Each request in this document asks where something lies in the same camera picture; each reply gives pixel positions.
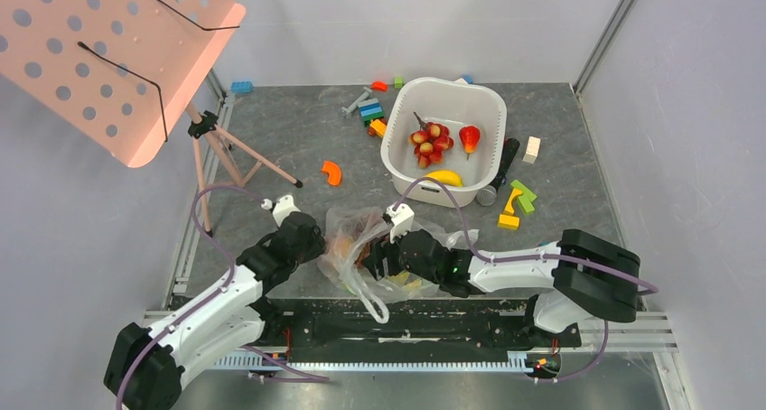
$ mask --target banana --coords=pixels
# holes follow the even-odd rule
[[[455,171],[441,169],[439,171],[428,173],[426,177],[431,177],[435,180],[438,180],[439,182],[443,182],[448,186],[462,187],[462,179],[460,178],[460,175],[458,175],[458,173]]]

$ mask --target transparent plastic bag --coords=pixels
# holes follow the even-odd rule
[[[467,248],[462,231],[447,234],[432,222],[415,219],[412,230],[425,229],[443,246]],[[408,272],[388,276],[376,281],[372,274],[360,264],[366,256],[370,240],[382,237],[390,231],[383,220],[383,210],[366,208],[327,210],[324,235],[327,252],[319,258],[319,268],[337,286],[357,295],[377,322],[388,322],[388,308],[385,303],[402,302],[422,297],[432,297],[439,287]],[[478,229],[469,231],[475,242]]]

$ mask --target pink perforated panel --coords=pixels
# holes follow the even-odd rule
[[[204,27],[238,25],[234,0],[164,0]],[[235,30],[205,32],[156,0],[0,0],[0,72],[120,162],[150,162]]]

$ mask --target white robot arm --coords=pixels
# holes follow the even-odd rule
[[[246,249],[231,275],[224,275],[148,328],[131,323],[117,335],[104,377],[104,385],[115,395],[138,353],[169,331],[128,380],[124,403],[131,410],[171,408],[204,369],[269,333],[264,314],[270,312],[270,303],[264,295],[286,281],[300,264],[324,253],[316,221],[295,207],[291,195],[274,204],[267,200],[264,206],[271,210],[278,229]]]
[[[638,278],[639,257],[626,249],[578,229],[567,229],[560,241],[531,249],[450,250],[422,229],[411,231],[414,217],[406,204],[387,209],[384,219],[392,228],[386,237],[373,241],[370,255],[362,260],[376,278],[408,271],[458,297],[506,288],[553,289],[530,298],[526,314],[530,330],[551,335],[592,316],[635,321],[635,283],[575,261],[551,259],[592,259],[618,274]]]

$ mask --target white plastic tub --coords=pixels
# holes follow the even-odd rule
[[[410,134],[419,129],[413,112],[417,112],[425,122],[433,121],[450,129],[455,145],[444,153],[442,164],[432,164],[426,169],[417,166],[414,147],[408,141]],[[404,193],[415,179],[429,172],[440,169],[457,172],[464,187],[449,187],[449,190],[458,205],[463,207],[498,172],[505,118],[505,102],[491,89],[434,78],[415,79],[399,91],[380,146],[380,157],[391,172],[394,187],[399,193]],[[476,151],[466,160],[458,132],[471,125],[481,130],[481,140]],[[421,182],[407,197],[454,207],[446,193],[432,182]]]

